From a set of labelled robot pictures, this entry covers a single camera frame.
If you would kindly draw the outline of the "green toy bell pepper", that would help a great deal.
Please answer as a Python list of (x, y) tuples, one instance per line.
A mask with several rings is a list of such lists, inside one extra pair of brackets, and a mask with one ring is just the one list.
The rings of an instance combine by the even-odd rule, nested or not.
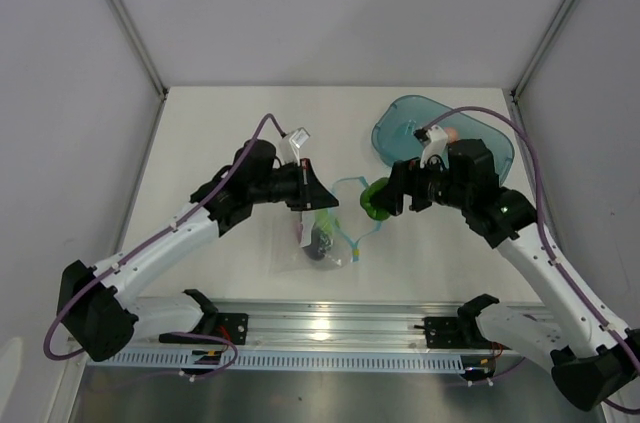
[(367, 186), (360, 195), (360, 207), (366, 215), (374, 221), (382, 222), (390, 217), (390, 213), (387, 210), (373, 203), (374, 196), (383, 190), (387, 183), (387, 177), (379, 178)]

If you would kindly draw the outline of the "clear zip bag teal zipper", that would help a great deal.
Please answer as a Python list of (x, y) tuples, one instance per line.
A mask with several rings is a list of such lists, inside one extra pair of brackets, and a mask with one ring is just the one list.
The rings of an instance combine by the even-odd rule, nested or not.
[(363, 241), (382, 227), (361, 206), (372, 186), (363, 176), (341, 178), (330, 188), (337, 207), (275, 218), (271, 271), (332, 271), (360, 261)]

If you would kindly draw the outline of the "purple toy eggplant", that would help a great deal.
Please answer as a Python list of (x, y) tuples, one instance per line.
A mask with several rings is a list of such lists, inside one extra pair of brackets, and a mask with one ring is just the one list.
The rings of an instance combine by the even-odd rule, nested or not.
[(314, 229), (314, 220), (309, 215), (299, 217), (297, 239), (299, 247), (312, 262), (320, 262), (329, 256), (334, 246), (334, 236), (327, 237)]

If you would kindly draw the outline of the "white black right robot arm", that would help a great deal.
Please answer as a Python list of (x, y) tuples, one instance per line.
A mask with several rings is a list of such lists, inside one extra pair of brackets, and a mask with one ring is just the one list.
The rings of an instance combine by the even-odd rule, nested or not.
[(500, 186), (493, 155), (479, 139), (436, 155), (398, 161), (389, 177), (365, 192), (373, 218), (420, 212), (434, 204), (459, 210), (470, 230), (525, 278), (553, 316), (548, 326), (487, 294), (458, 308), (456, 332), (468, 346), (484, 341), (516, 351), (551, 375), (576, 408), (590, 411), (639, 376), (639, 332), (608, 310), (554, 249), (536, 209), (520, 192)]

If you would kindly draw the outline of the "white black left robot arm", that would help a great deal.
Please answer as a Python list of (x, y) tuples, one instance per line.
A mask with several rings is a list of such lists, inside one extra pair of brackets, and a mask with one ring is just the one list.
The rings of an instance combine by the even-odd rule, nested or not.
[(187, 289), (175, 297), (142, 291), (195, 249), (213, 243), (251, 217), (258, 204), (283, 203), (294, 213), (338, 206), (309, 159), (278, 164), (275, 146), (251, 140), (189, 197), (155, 235), (92, 266), (81, 261), (62, 273), (57, 320), (93, 361), (105, 361), (134, 340), (197, 343), (221, 337), (217, 307)]

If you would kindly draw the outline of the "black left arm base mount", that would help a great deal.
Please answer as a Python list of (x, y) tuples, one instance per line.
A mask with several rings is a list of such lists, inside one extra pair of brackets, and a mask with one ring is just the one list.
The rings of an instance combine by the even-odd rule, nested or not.
[(196, 289), (183, 291), (202, 311), (203, 315), (198, 320), (190, 334), (197, 338), (179, 336), (176, 332), (162, 333), (158, 340), (164, 344), (196, 344), (207, 343), (205, 336), (215, 336), (232, 342), (235, 345), (244, 345), (249, 329), (250, 317), (247, 313), (221, 312), (214, 303), (203, 293)]

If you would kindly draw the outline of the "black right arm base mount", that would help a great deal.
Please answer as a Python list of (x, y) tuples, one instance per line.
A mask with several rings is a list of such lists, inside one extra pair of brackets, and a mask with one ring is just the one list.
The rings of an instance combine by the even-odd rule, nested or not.
[(489, 350), (492, 342), (480, 332), (476, 318), (500, 300), (482, 294), (461, 305), (455, 316), (426, 316), (414, 328), (423, 332), (429, 349)]

